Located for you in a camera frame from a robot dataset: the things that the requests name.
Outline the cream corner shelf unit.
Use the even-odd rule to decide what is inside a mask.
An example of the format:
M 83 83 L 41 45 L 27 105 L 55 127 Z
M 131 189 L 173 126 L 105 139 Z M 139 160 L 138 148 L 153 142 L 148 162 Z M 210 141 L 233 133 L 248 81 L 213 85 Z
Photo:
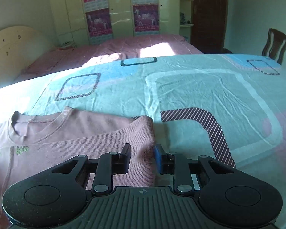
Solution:
M 185 40 L 191 42 L 192 28 L 194 22 L 192 19 L 192 6 L 194 0 L 180 0 L 180 30 L 179 34 L 185 38 Z

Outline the dark wooden chair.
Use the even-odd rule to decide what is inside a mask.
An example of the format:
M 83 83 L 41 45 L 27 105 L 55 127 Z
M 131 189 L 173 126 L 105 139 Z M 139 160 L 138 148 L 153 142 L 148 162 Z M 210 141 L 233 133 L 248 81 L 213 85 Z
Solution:
M 281 31 L 270 28 L 266 45 L 262 50 L 262 56 L 268 56 L 280 65 L 283 63 L 284 54 L 286 52 L 286 34 Z

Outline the patterned light blue bed sheet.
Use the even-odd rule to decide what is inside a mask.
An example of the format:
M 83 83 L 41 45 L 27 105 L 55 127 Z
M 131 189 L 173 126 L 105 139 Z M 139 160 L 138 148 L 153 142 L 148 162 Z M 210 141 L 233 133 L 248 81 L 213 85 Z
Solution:
M 153 120 L 155 141 L 215 159 L 275 186 L 286 228 L 286 70 L 261 56 L 198 54 L 116 60 L 0 89 L 0 124 L 15 113 L 70 108 Z

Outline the lower right pink poster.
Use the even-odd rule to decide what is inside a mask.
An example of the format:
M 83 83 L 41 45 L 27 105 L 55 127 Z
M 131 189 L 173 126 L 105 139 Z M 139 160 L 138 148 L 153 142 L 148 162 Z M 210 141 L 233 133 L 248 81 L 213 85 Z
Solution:
M 135 33 L 159 31 L 158 4 L 133 5 Z

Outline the dark brown wooden door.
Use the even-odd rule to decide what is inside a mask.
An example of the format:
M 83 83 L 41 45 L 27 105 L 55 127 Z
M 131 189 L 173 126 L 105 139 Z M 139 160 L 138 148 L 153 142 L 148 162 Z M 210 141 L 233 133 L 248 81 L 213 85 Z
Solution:
M 227 12 L 228 0 L 194 0 L 191 44 L 203 53 L 222 53 Z

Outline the glossy cream wardrobe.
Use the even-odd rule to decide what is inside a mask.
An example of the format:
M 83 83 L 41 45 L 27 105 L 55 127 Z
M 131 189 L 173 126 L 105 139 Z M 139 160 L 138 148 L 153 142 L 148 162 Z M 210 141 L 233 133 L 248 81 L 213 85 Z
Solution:
M 179 34 L 180 0 L 50 0 L 60 44 L 96 45 L 110 39 L 154 34 Z M 158 4 L 159 31 L 135 33 L 133 5 Z M 90 38 L 86 13 L 109 9 L 112 33 Z

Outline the cream wooden headboard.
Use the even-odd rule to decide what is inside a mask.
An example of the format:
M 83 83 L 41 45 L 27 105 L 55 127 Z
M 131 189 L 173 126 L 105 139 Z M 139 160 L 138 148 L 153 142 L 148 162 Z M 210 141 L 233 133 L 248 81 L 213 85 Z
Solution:
M 27 66 L 55 46 L 27 26 L 0 30 L 0 88 L 11 84 Z

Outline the lower left pink poster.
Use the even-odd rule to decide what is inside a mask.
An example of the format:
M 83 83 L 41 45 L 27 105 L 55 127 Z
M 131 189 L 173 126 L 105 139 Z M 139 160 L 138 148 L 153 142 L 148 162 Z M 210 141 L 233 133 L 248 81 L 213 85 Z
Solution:
M 109 9 L 99 9 L 86 13 L 90 38 L 112 33 Z

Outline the pink knit sweater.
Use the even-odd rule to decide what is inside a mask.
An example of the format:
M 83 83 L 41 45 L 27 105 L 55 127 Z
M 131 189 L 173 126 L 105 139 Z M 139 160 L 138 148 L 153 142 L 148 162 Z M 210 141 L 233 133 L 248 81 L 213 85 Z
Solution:
M 96 159 L 131 146 L 125 176 L 115 175 L 117 186 L 147 187 L 155 183 L 153 121 L 94 113 L 66 106 L 62 112 L 29 116 L 15 112 L 0 124 L 0 228 L 8 228 L 1 201 L 6 189 L 77 155 Z

